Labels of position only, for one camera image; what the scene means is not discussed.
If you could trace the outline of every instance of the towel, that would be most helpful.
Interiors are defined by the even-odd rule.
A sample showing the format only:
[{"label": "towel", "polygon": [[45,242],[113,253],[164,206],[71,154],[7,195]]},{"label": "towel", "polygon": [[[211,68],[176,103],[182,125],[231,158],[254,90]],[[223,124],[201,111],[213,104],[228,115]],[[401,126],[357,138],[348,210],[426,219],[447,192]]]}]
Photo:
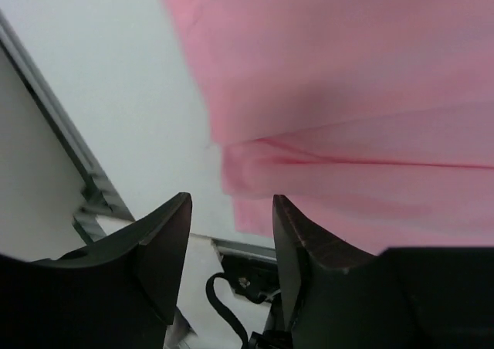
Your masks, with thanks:
[{"label": "towel", "polygon": [[239,231],[272,196],[372,253],[494,244],[493,0],[164,0]]}]

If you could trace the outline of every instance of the folded cloth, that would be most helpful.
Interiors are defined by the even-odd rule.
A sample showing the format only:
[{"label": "folded cloth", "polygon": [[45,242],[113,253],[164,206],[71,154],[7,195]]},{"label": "folded cloth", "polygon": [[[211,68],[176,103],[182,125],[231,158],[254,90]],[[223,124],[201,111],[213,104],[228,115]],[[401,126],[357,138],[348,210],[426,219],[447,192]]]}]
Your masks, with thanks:
[{"label": "folded cloth", "polygon": [[165,0],[238,230],[271,197],[368,252],[494,244],[493,0]]}]

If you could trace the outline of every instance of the white tabletop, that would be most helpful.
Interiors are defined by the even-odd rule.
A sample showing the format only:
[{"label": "white tabletop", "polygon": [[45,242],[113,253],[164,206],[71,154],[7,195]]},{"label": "white tabletop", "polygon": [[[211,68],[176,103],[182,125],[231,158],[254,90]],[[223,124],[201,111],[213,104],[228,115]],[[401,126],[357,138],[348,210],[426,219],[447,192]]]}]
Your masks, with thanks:
[{"label": "white tabletop", "polygon": [[0,0],[0,10],[136,218],[192,193],[192,232],[236,232],[205,106],[161,0]]}]

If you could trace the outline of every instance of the white surface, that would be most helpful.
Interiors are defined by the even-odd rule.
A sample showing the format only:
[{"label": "white surface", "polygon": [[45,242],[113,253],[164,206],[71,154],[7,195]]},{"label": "white surface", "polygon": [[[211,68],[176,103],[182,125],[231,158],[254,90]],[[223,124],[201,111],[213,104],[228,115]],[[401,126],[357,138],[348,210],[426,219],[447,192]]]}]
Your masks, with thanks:
[{"label": "white surface", "polygon": [[57,259],[84,246],[72,227],[83,180],[0,49],[0,253]]},{"label": "white surface", "polygon": [[[98,216],[96,220],[107,235],[125,227],[128,222]],[[205,294],[206,281],[223,268],[210,239],[191,235],[188,240],[184,271],[177,306],[194,329],[197,337],[188,337],[191,349],[238,349],[242,342],[233,329],[216,313]],[[255,305],[232,292],[224,280],[216,280],[215,291],[220,299],[251,332],[262,333],[269,314],[269,305]]]},{"label": "white surface", "polygon": [[274,246],[234,230],[205,107],[161,0],[0,0],[0,10],[136,218],[189,191],[193,233]]}]

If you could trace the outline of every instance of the black cable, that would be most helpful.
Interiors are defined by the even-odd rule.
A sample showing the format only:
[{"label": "black cable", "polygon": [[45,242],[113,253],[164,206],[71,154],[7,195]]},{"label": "black cable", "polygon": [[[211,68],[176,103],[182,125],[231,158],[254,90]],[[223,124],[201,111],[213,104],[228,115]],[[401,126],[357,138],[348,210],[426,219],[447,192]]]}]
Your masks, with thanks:
[{"label": "black cable", "polygon": [[[237,333],[242,340],[242,349],[249,349],[249,336],[247,335],[247,331],[245,327],[243,327],[242,323],[239,321],[236,315],[226,306],[224,305],[220,299],[216,296],[215,292],[215,280],[217,278],[221,278],[227,281],[234,289],[236,290],[245,290],[240,286],[240,283],[237,280],[229,279],[224,273],[216,273],[211,276],[206,283],[206,297],[208,298],[209,303],[215,308],[216,312],[230,325],[230,327]],[[245,294],[247,300],[254,304],[261,304],[266,301],[265,296],[250,296],[247,293]]]}]

